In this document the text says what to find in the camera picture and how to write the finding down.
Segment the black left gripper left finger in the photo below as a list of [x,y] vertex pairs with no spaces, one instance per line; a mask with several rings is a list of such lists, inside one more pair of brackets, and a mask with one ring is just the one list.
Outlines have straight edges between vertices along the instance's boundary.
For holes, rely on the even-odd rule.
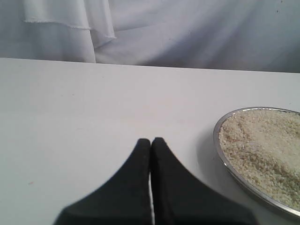
[[100,188],[65,207],[57,225],[150,225],[150,141],[139,139],[122,167]]

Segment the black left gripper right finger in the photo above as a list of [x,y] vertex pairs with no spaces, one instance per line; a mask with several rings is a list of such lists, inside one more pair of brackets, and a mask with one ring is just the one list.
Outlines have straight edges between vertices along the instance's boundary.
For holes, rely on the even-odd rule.
[[199,181],[161,137],[151,145],[150,173],[157,225],[255,224],[249,209]]

